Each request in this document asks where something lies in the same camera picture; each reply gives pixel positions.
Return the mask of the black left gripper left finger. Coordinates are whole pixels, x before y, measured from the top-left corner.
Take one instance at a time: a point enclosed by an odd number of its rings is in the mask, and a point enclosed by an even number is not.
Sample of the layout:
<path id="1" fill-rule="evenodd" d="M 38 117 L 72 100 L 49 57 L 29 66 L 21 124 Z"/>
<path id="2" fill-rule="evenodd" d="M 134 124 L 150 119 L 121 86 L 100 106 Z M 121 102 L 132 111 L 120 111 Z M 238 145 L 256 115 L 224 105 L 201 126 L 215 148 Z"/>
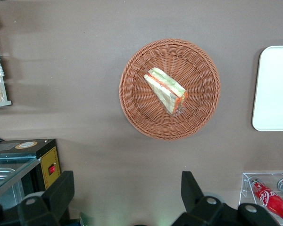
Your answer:
<path id="1" fill-rule="evenodd" d="M 59 226 L 74 194 L 74 173 L 64 171 L 42 195 L 31 194 L 8 210 L 0 205 L 0 226 Z"/>

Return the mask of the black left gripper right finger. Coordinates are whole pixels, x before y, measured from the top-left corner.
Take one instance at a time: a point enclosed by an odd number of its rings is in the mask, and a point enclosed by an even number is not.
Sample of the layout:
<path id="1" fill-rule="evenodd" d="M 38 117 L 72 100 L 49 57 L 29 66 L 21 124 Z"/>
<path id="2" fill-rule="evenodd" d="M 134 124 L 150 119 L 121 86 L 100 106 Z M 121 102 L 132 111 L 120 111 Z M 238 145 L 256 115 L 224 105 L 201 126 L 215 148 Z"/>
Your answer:
<path id="1" fill-rule="evenodd" d="M 205 196 L 190 171 L 183 171 L 181 197 L 186 211 L 174 226 L 278 226 L 279 222 L 263 207 L 243 203 L 233 209 L 214 196 Z"/>

